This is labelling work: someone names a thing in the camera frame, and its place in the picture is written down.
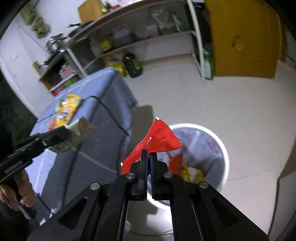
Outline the person's left hand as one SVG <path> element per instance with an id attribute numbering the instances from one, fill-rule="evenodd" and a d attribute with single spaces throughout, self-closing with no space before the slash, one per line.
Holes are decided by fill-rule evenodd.
<path id="1" fill-rule="evenodd" d="M 21 196 L 20 203 L 26 207 L 32 207 L 35 204 L 36 196 L 30 183 L 29 176 L 25 170 L 20 172 L 20 181 L 18 182 L 18 193 Z M 19 211 L 16 204 L 16 193 L 7 185 L 1 184 L 1 202 L 10 209 Z"/>

